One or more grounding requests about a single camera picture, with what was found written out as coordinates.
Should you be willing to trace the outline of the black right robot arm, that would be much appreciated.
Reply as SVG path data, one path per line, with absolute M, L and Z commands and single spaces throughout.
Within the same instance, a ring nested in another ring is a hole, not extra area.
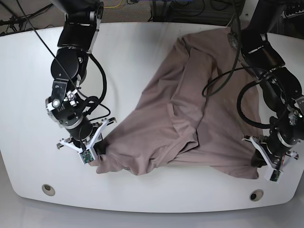
M 104 4 L 100 0 L 55 0 L 53 4 L 65 14 L 65 23 L 58 41 L 58 51 L 51 64 L 54 79 L 52 94 L 46 99 L 46 111 L 59 127 L 65 128 L 70 137 L 57 144 L 77 152 L 83 164 L 94 161 L 102 148 L 102 131 L 116 119 L 107 115 L 88 119 L 107 92 L 106 75 L 92 55 Z M 99 97 L 80 94 L 80 85 L 86 78 L 86 67 L 92 60 L 102 76 L 102 93 Z

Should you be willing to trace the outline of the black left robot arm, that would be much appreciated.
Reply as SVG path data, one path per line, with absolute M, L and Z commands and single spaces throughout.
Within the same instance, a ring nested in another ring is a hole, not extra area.
M 304 95 L 299 80 L 286 67 L 281 56 L 273 49 L 267 38 L 276 20 L 283 12 L 285 0 L 260 0 L 249 25 L 240 31 L 243 67 L 256 77 L 245 85 L 237 99 L 237 112 L 247 124 L 268 129 L 268 136 L 246 137 L 256 152 L 251 160 L 253 167 L 267 166 L 265 178 L 278 182 L 285 157 L 297 158 L 291 149 L 304 139 Z M 268 124 L 248 119 L 242 112 L 243 95 L 252 87 L 262 88 L 265 104 L 276 116 Z

